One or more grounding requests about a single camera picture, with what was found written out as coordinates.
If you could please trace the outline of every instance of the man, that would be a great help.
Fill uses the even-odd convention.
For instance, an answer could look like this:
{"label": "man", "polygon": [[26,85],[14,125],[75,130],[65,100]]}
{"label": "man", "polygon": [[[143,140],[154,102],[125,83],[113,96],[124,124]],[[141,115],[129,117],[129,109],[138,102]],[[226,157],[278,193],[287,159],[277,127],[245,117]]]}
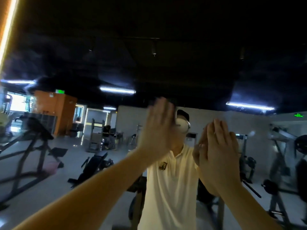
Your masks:
{"label": "man", "polygon": [[146,196],[138,230],[196,229],[199,169],[192,155],[194,148],[184,144],[189,120],[188,113],[177,111],[176,126],[171,130],[171,151],[147,169]]}

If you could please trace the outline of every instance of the black hair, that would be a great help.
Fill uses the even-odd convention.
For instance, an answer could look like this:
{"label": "black hair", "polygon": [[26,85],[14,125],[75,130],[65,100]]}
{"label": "black hair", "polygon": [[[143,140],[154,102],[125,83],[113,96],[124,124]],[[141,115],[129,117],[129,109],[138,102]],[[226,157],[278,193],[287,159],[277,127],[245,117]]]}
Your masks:
{"label": "black hair", "polygon": [[185,111],[183,111],[183,110],[178,110],[178,111],[177,111],[177,115],[182,115],[183,117],[186,118],[186,120],[187,120],[188,122],[190,122],[190,116],[189,116],[189,114],[188,114],[187,112],[185,112]]}

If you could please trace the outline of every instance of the pink object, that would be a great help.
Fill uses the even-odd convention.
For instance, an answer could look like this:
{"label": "pink object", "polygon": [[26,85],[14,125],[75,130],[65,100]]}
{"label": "pink object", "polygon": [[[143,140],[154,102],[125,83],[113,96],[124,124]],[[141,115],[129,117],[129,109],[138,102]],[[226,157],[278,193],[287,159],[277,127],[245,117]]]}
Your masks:
{"label": "pink object", "polygon": [[59,162],[49,162],[47,165],[44,166],[43,170],[50,175],[56,174],[56,170],[59,166]]}

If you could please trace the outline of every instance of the shirt logo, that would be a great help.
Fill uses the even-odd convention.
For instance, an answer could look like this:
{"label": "shirt logo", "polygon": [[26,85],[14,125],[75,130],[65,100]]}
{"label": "shirt logo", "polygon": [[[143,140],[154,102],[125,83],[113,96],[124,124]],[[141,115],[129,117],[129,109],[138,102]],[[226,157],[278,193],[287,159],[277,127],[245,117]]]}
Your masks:
{"label": "shirt logo", "polygon": [[167,163],[166,162],[162,162],[159,166],[159,170],[165,170],[166,169],[166,166],[167,166]]}

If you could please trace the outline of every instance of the exit sign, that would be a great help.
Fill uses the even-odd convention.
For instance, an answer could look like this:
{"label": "exit sign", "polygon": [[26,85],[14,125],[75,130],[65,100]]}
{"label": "exit sign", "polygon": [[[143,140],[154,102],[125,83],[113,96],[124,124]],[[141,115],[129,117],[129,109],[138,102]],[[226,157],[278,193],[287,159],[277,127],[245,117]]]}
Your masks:
{"label": "exit sign", "polygon": [[56,89],[56,93],[65,93],[65,91],[61,89]]}
{"label": "exit sign", "polygon": [[303,117],[304,117],[304,116],[301,115],[300,113],[296,113],[294,116],[295,116],[295,117],[300,117],[300,118],[303,118]]}

